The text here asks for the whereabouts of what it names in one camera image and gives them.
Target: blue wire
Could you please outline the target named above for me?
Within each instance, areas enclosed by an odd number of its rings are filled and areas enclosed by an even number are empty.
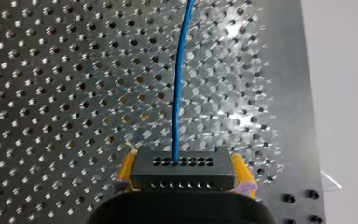
[[[181,102],[181,81],[182,81],[182,65],[183,55],[185,52],[186,33],[188,25],[191,21],[191,14],[193,11],[195,0],[188,0],[186,6],[185,16],[183,18],[182,30],[179,35],[178,49],[176,51],[176,64],[175,64],[175,81],[174,81],[174,94],[173,94],[173,111],[172,111],[172,160],[179,159],[180,148],[180,134],[179,134],[179,111]]]

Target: screw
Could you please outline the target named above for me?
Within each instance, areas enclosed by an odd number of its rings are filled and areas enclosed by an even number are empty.
[[[313,222],[313,223],[318,223],[318,224],[322,224],[324,222],[324,220],[317,216],[317,215],[311,215],[310,216],[310,221]]]
[[[283,200],[287,203],[294,203],[296,201],[296,198],[291,194],[285,194],[283,195]]]
[[[307,197],[316,200],[316,199],[319,199],[320,195],[319,195],[318,191],[310,189],[307,191]]]

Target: white background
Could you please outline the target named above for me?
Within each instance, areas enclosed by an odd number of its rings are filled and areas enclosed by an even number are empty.
[[[358,0],[302,0],[327,223],[358,223]]]

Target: mounting hole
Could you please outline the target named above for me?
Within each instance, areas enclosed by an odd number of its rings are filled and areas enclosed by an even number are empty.
[[[167,181],[162,181],[160,185],[161,185],[162,188],[165,189],[165,188],[168,187],[168,182]]]
[[[205,182],[203,182],[203,181],[200,181],[200,182],[197,184],[197,187],[199,187],[200,189],[205,188],[205,186],[206,186],[206,184],[205,184]]]
[[[211,188],[213,187],[213,185],[214,185],[214,182],[213,182],[213,181],[210,181],[210,182],[208,182],[208,183],[206,184],[206,187],[207,187],[208,189],[211,189]]]
[[[158,188],[158,186],[159,186],[159,183],[158,183],[158,181],[152,181],[152,183],[151,183],[151,186],[152,186],[152,188]]]
[[[285,194],[283,196],[283,199],[287,203],[295,203],[296,202],[296,198],[292,194]]]
[[[265,171],[264,171],[263,168],[257,169],[257,174],[258,174],[258,175],[263,175],[264,173],[265,173]]]

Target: perforated metal plate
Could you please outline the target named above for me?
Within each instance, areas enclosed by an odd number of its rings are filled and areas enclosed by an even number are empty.
[[[0,223],[84,222],[128,142],[170,150],[185,5],[0,1]],[[184,73],[182,150],[239,151],[278,222],[323,218],[299,1],[198,1]]]

